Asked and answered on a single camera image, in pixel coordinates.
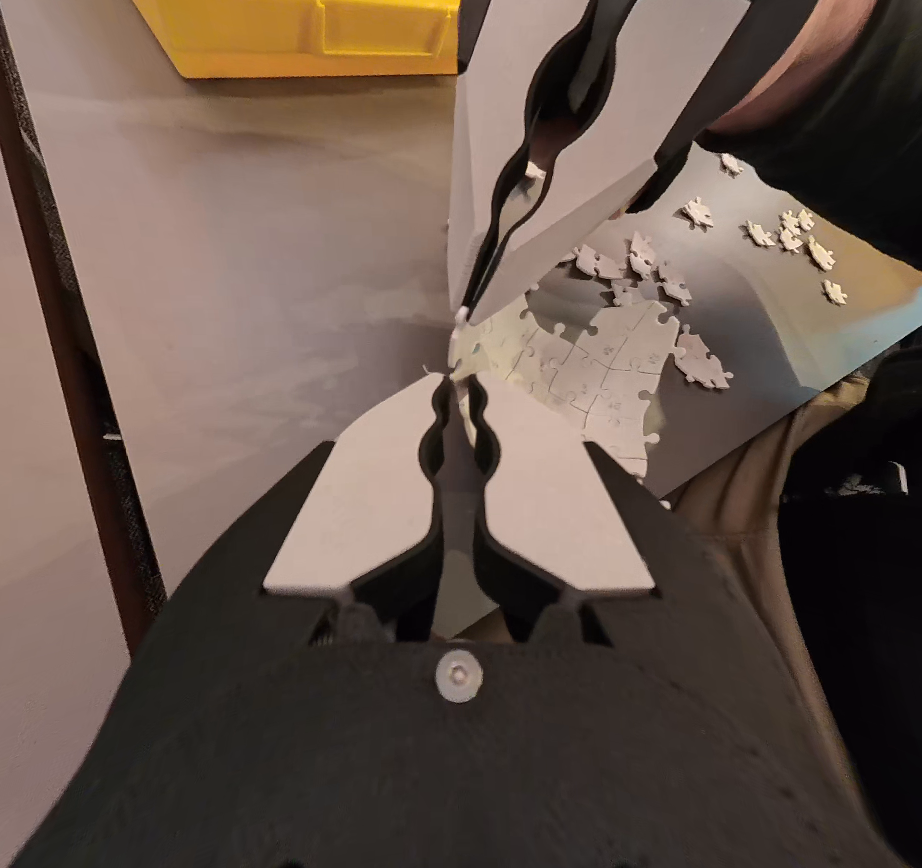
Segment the white puzzle pieces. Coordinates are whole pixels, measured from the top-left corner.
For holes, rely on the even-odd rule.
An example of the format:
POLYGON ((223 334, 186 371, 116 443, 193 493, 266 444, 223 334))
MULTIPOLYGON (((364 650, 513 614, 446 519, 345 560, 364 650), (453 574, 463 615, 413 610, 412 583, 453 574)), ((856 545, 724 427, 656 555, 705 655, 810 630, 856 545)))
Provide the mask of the white puzzle pieces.
POLYGON ((846 246, 751 168, 694 146, 676 183, 650 210, 606 222, 559 264, 527 303, 548 331, 583 346, 614 335, 636 370, 654 362, 628 312, 647 301, 674 324, 674 366, 706 390, 789 374, 821 390, 846 366, 846 246))

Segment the person's tan trouser leg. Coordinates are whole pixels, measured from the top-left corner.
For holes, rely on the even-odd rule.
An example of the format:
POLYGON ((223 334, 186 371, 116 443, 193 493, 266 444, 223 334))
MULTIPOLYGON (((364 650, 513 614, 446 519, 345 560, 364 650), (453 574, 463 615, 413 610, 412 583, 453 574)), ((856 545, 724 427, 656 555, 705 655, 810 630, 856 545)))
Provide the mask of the person's tan trouser leg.
POLYGON ((858 373, 847 376, 698 473, 671 500, 742 587, 793 678, 827 759, 840 771, 849 769, 847 752, 793 609, 778 511, 797 449, 864 401, 868 386, 858 373))

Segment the wooden-edged white table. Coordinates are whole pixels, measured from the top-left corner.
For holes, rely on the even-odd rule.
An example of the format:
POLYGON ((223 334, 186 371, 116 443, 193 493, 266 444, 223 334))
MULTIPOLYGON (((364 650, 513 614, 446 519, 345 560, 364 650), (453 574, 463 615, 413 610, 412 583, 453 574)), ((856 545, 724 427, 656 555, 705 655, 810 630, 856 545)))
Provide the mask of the wooden-edged white table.
POLYGON ((2 26, 2 866, 95 739, 165 592, 2 26))

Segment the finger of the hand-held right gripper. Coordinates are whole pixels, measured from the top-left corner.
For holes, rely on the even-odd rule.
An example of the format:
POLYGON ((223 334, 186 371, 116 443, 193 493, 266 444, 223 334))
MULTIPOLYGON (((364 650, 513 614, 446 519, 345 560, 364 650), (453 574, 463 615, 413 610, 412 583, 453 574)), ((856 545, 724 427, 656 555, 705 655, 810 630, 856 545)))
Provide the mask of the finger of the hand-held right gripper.
MULTIPOLYGON (((536 80, 570 51, 559 44, 536 80)), ((614 0, 616 34, 603 53, 601 95, 589 120, 547 171, 541 203, 505 251, 532 284, 559 257, 627 206, 656 171, 655 153, 749 8, 747 0, 614 0)))
POLYGON ((535 83, 590 2, 460 0, 447 270, 461 316, 490 316, 531 283, 505 248, 547 183, 531 161, 535 83))

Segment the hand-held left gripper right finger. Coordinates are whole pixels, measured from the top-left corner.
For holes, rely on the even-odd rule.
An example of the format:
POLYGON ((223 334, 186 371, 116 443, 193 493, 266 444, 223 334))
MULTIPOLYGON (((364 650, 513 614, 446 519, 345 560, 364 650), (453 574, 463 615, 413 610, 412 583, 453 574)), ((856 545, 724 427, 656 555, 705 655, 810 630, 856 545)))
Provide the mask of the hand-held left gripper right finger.
POLYGON ((579 596, 655 588, 582 435, 524 390, 479 372, 468 381, 486 533, 549 585, 579 596))

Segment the person's right hand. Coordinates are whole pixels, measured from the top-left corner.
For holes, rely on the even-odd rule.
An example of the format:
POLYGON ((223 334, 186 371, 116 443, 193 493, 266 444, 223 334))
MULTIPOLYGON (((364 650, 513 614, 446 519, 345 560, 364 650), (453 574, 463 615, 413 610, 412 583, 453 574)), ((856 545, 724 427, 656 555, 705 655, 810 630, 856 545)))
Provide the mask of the person's right hand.
POLYGON ((855 44, 878 0, 819 0, 790 48, 755 88, 706 132, 748 133, 770 125, 805 99, 855 44))

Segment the yellow plastic bin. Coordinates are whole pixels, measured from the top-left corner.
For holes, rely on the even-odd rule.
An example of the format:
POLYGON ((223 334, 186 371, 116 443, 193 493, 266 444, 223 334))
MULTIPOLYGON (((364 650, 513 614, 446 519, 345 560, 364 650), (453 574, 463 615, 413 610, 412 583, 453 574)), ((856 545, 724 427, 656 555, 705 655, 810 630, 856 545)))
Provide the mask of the yellow plastic bin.
POLYGON ((460 0, 132 0, 186 79, 448 75, 460 0))

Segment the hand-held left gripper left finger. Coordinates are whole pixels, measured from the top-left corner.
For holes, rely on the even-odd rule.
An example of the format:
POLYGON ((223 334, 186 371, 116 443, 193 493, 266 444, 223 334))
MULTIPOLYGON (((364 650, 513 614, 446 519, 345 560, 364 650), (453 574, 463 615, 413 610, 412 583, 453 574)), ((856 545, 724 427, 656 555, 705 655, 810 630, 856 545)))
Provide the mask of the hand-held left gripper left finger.
POLYGON ((436 478, 452 383, 431 372, 336 439, 263 581, 273 595, 413 601, 437 589, 436 478))

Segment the person's right forearm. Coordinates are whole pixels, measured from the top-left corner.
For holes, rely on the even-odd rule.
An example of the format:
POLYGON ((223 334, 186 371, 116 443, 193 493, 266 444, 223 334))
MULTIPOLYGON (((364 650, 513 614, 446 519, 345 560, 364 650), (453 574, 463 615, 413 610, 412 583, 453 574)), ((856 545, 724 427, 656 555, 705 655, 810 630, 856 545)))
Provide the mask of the person's right forearm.
POLYGON ((878 0, 857 44, 777 124, 698 144, 920 270, 921 0, 878 0))

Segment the partly built white puzzle ball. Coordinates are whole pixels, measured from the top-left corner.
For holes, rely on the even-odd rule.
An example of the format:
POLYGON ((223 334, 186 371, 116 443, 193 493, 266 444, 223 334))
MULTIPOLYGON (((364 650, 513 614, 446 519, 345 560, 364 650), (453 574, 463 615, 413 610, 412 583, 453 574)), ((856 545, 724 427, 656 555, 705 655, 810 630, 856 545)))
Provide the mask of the partly built white puzzle ball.
POLYGON ((645 415, 668 359, 679 322, 652 300, 599 309, 574 339, 558 322, 542 326, 526 297, 486 321, 467 325, 448 349, 448 367, 470 437, 467 378, 489 373, 557 413, 584 440, 602 447, 638 480, 659 436, 645 415))

